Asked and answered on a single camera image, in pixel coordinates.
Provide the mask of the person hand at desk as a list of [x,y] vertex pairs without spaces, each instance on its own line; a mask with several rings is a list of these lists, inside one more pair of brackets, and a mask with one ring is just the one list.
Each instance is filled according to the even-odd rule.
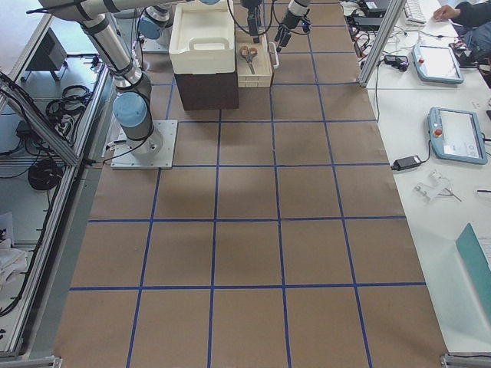
[[433,13],[435,21],[448,21],[460,16],[460,10],[450,5],[443,5]]

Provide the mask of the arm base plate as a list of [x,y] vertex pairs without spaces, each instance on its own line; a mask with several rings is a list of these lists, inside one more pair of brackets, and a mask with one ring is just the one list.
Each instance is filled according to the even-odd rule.
[[140,142],[127,140],[122,128],[109,164],[112,169],[171,169],[175,152],[178,122],[176,120],[154,120],[153,133],[140,146]]
[[169,46],[170,36],[168,34],[162,34],[158,39],[144,38],[143,52],[167,54]]

